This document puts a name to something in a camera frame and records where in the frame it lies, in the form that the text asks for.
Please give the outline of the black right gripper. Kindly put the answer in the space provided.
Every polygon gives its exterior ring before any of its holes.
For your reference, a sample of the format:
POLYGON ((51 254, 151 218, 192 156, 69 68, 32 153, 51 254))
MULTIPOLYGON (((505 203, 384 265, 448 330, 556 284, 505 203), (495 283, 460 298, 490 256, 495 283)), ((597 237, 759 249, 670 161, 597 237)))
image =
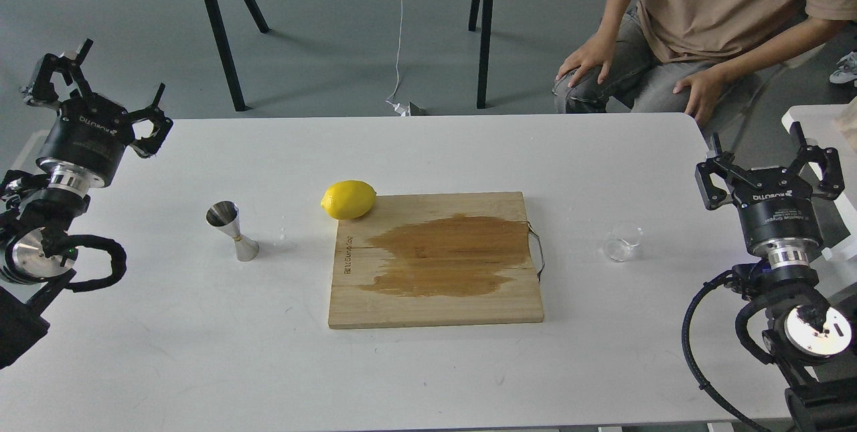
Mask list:
POLYGON ((734 203, 750 255, 766 256, 763 244, 772 240, 796 239, 805 242, 807 250, 820 248, 824 240, 811 197, 833 201, 845 189, 836 148, 809 144, 801 123, 792 123, 789 134, 797 143, 797 155, 787 169, 743 169, 734 162, 735 154, 723 148, 718 133, 711 134, 707 158, 696 165, 695 178, 705 209, 734 203), (814 188, 799 177, 809 163, 817 164, 822 172, 814 188), (762 187, 754 185, 754 179, 762 187))

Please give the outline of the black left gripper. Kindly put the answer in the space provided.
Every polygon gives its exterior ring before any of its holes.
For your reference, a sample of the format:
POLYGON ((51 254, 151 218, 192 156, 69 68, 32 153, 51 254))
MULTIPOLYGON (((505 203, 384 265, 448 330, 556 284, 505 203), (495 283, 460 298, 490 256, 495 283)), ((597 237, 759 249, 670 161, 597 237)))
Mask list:
POLYGON ((165 142, 173 121, 159 106, 166 87, 164 83, 159 84, 150 105, 128 114, 123 106, 112 100, 86 97, 94 91, 82 73, 82 63, 93 44, 94 41, 86 39, 71 57, 45 54, 21 93, 28 106, 60 109, 58 120, 36 159, 37 166, 46 172, 61 163, 82 167, 94 176, 92 187, 106 188, 116 175, 126 146, 131 143, 129 146, 141 158, 153 157, 165 142), (65 84, 76 87, 65 102, 60 100, 52 84, 55 73, 62 75, 65 84), (131 126, 137 123, 151 123, 152 132, 134 139, 131 126))

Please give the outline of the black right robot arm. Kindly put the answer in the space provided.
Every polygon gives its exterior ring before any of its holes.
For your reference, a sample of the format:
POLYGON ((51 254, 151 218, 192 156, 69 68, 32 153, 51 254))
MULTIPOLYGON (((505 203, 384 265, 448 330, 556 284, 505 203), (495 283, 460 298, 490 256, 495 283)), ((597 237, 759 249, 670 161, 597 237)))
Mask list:
POLYGON ((734 265, 704 283, 683 318, 682 351, 700 390, 735 419, 763 430, 716 391, 692 353, 690 326, 699 303, 714 289, 731 289, 746 301, 734 322, 736 336, 754 358, 783 374, 796 430, 854 431, 854 378, 820 381, 807 371, 855 352, 855 319, 817 290, 820 279, 810 265, 810 254, 823 245, 812 200, 838 198, 844 176, 835 148, 809 143, 799 123, 789 132, 797 145, 789 166, 743 169, 716 134, 709 157, 696 166, 705 208, 733 205, 746 250, 758 261, 734 265))

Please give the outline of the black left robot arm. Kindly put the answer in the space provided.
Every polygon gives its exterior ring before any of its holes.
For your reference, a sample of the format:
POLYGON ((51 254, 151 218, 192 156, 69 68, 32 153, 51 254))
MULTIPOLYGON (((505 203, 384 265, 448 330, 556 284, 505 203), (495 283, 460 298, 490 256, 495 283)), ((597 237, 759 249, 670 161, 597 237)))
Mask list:
POLYGON ((40 173, 9 170, 2 181, 2 279, 39 285, 27 300, 2 291, 1 365, 9 367, 49 330, 46 307, 67 289, 98 291, 118 283, 127 255, 115 240, 91 234, 70 236, 92 188, 113 181, 126 148, 155 155, 172 128, 159 100, 140 111, 95 93, 82 73, 92 47, 86 40, 73 56, 46 54, 24 90, 30 106, 55 109, 53 124, 36 163, 40 173))

